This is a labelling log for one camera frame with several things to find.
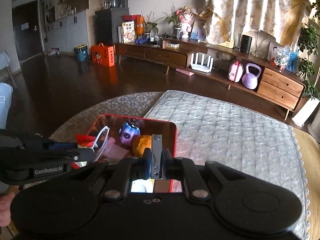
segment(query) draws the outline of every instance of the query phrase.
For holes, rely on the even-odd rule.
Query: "white wifi router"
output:
[[[211,56],[209,55],[207,65],[205,66],[205,65],[203,65],[204,54],[202,54],[201,65],[198,64],[198,57],[199,57],[199,53],[196,53],[196,59],[195,59],[195,62],[193,63],[194,53],[191,54],[191,61],[190,61],[191,68],[193,70],[198,70],[198,71],[202,71],[202,72],[206,72],[206,73],[211,72],[212,65],[213,65],[213,58],[211,58]]]

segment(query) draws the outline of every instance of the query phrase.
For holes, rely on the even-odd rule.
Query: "wooden floor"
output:
[[[39,56],[21,68],[7,121],[7,128],[15,131],[50,136],[75,114],[107,99],[166,90],[221,99],[284,122],[284,109],[260,97],[233,87],[227,90],[227,85],[196,74],[189,77],[170,69],[165,75],[165,66],[136,59],[108,68],[78,63],[75,57]],[[286,123],[295,126],[289,117]]]

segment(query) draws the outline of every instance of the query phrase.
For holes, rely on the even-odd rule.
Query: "wooden tv cabinet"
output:
[[[179,49],[161,49],[154,48],[153,45],[135,44],[132,43],[115,43],[115,54],[121,56],[134,57],[142,60],[147,60],[167,66],[166,74],[169,68],[180,68],[195,74],[211,78],[222,82],[230,87],[247,91],[257,95],[279,106],[284,107],[287,111],[284,116],[286,120],[289,111],[294,112],[300,102],[305,85],[300,78],[287,70],[279,71],[278,68],[272,66],[270,62],[250,54],[245,54],[236,49],[229,49],[219,45],[198,42],[190,39],[174,39],[180,43]],[[190,59],[191,53],[201,52],[209,55],[214,55],[214,51],[231,54],[241,60],[244,64],[253,62],[262,67],[262,74],[259,77],[258,86],[251,90],[242,85],[241,82],[232,82],[228,79],[228,72],[225,70],[212,70],[210,73],[204,73],[191,69]]]

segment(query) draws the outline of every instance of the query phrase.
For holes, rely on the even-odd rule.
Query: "cabinet leg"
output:
[[[288,117],[289,112],[290,112],[290,111],[287,110],[287,112],[285,113],[284,120],[287,120],[287,117]]]
[[[14,81],[14,78],[13,78],[13,76],[12,76],[12,72],[11,72],[11,69],[10,69],[9,66],[7,67],[7,71],[8,71],[8,74],[9,74],[10,78],[11,78],[11,81],[12,81],[12,83],[13,83],[13,86],[14,86],[15,88],[17,88],[17,84],[16,84],[16,82]]]

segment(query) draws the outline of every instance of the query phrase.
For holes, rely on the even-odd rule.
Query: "black smart speaker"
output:
[[[244,52],[246,54],[249,54],[251,42],[252,42],[252,37],[247,36],[247,35],[242,35],[240,51]]]

